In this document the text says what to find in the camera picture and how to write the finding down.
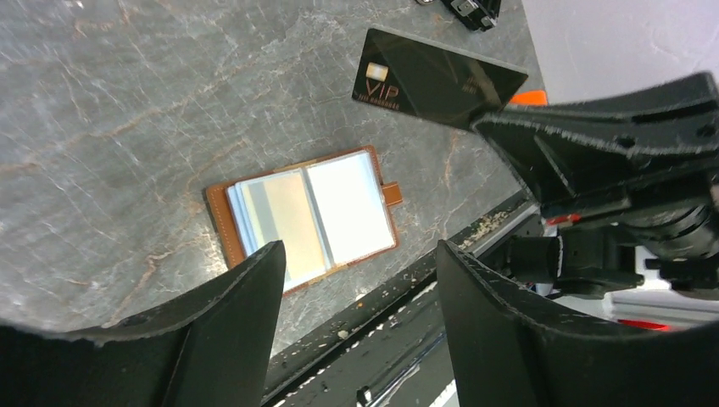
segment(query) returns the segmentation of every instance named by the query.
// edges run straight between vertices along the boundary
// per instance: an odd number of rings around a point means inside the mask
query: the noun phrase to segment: gray marble surface
[[[203,188],[374,144],[401,247],[286,297],[273,352],[518,186],[479,137],[353,102],[369,25],[524,67],[519,0],[467,31],[437,1],[0,3],[0,318],[109,326],[226,270]]]

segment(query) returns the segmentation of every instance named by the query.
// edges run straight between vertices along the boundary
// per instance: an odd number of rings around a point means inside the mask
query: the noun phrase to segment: wallet
[[[364,146],[226,181],[205,190],[227,266],[268,242],[287,253],[285,293],[399,245],[376,150]]]

